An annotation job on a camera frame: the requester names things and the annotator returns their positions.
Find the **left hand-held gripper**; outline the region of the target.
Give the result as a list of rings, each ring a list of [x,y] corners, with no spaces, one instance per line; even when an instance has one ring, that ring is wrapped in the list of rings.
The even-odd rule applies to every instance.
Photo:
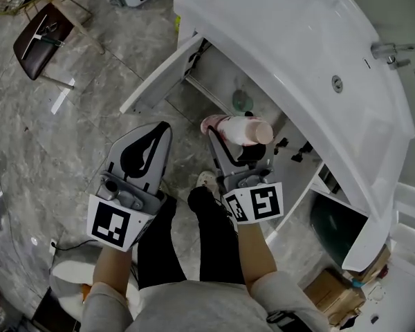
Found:
[[[167,199],[158,188],[171,143],[167,122],[138,127],[113,143],[111,174],[100,173],[98,191],[89,197],[86,233],[92,239],[123,252],[138,243]]]

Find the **dark glass panel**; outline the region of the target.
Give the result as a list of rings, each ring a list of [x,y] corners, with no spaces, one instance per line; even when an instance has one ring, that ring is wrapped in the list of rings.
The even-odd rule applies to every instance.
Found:
[[[363,214],[321,194],[315,197],[310,213],[311,227],[339,267],[342,267],[366,222],[367,217]]]

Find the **person's white shoe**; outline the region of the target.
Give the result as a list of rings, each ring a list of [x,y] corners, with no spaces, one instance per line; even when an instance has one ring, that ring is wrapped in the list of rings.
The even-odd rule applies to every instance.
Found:
[[[196,187],[206,187],[211,193],[216,194],[218,192],[218,185],[215,174],[211,171],[201,172],[197,178]]]

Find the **wooden chair brown seat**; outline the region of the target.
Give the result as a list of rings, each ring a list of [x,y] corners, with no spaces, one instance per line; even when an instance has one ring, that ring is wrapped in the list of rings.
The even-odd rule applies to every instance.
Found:
[[[48,33],[45,36],[48,38],[49,43],[35,39],[28,50],[26,58],[22,59],[21,57],[28,45],[28,42],[30,41],[30,38],[35,33],[36,28],[42,22],[45,15],[48,16],[41,28],[57,22],[57,30],[55,32]],[[84,35],[100,54],[104,54],[102,45],[89,34],[86,28],[79,22],[77,17],[68,8],[66,8],[62,0],[46,0],[46,5],[29,21],[29,24],[24,28],[20,36],[18,36],[13,46],[17,61],[32,81],[40,78],[44,81],[53,83],[56,86],[59,83],[65,83],[44,75],[44,69],[55,52],[64,46],[65,39],[74,29]]]

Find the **green translucent bottle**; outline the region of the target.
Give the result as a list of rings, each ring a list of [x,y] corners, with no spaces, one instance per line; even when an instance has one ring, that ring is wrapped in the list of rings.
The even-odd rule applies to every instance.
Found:
[[[232,105],[234,109],[242,113],[252,111],[253,99],[248,92],[248,83],[238,77],[234,77],[233,82],[235,86],[235,90],[232,93]]]

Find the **white cabinet door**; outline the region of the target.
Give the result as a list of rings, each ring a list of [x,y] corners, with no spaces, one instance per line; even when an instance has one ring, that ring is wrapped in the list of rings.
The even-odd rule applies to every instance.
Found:
[[[203,40],[197,34],[179,47],[124,101],[120,112],[139,114],[166,98],[189,75]]]
[[[324,163],[321,160],[313,160],[310,165],[288,171],[287,179],[283,182],[284,215],[269,221],[269,226],[273,230],[266,237],[267,244],[275,239],[303,198],[315,187],[316,178],[323,166]]]

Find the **person's left forearm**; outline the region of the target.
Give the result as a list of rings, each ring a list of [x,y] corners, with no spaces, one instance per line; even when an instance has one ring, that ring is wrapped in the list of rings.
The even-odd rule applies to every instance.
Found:
[[[93,284],[104,283],[122,296],[126,295],[131,274],[132,249],[123,252],[104,246],[93,272]]]

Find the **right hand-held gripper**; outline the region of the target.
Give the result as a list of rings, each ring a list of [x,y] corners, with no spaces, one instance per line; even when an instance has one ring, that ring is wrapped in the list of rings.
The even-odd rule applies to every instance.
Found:
[[[235,221],[259,223],[283,216],[282,183],[275,180],[272,168],[256,169],[271,164],[273,147],[263,144],[242,147],[237,161],[212,126],[207,128],[207,136],[214,164],[227,176],[221,195]]]

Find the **white round cushion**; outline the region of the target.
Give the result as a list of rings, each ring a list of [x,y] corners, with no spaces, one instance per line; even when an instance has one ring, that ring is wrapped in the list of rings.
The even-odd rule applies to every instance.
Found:
[[[98,293],[114,296],[134,319],[139,314],[141,297],[132,264],[125,296],[104,283],[93,284],[93,272],[102,248],[86,246],[62,252],[51,269],[50,287],[60,306],[78,322],[83,322],[86,312],[97,304]]]

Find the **chrome faucet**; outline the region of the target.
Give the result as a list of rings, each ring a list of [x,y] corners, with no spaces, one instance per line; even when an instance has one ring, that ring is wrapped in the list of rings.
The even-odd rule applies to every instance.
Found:
[[[415,44],[374,43],[371,45],[373,58],[385,60],[391,70],[411,64],[409,59],[397,60],[396,58],[400,53],[415,53]]]

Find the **white floor strip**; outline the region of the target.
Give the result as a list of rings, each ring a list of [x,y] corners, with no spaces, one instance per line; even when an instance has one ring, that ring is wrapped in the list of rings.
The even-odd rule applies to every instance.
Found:
[[[57,87],[60,90],[60,93],[50,109],[50,112],[53,115],[55,115],[58,112],[59,108],[65,101],[66,96],[69,94],[69,92],[75,88],[75,79],[72,77],[68,83],[59,83]]]

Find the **cardboard box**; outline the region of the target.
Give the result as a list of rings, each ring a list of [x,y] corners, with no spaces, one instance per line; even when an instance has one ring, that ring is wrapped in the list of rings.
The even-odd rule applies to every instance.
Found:
[[[390,258],[390,250],[384,245],[378,256],[373,260],[373,262],[365,268],[362,272],[355,272],[349,270],[348,273],[352,276],[357,282],[361,284],[366,284],[374,279],[380,274],[380,271],[387,264]]]
[[[332,327],[343,327],[351,318],[358,316],[366,302],[360,288],[354,288],[331,268],[324,269],[304,292]]]

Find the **white sink vanity cabinet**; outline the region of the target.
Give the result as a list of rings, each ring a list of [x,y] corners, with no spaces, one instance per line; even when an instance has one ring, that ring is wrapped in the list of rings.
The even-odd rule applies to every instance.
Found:
[[[353,206],[389,211],[415,128],[400,78],[373,58],[378,34],[353,0],[174,0],[174,10],[289,117]]]

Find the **pink white bottle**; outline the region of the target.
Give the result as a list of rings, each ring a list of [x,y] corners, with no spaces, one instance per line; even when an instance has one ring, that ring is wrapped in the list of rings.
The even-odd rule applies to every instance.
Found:
[[[209,126],[222,139],[241,146],[267,145],[274,138],[272,126],[255,116],[212,115],[201,122],[201,132],[206,134]]]

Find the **person's right forearm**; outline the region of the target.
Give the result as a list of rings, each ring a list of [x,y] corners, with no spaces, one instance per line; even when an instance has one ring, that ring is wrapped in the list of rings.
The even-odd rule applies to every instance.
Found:
[[[238,225],[239,258],[248,291],[256,281],[277,271],[273,254],[258,223]]]

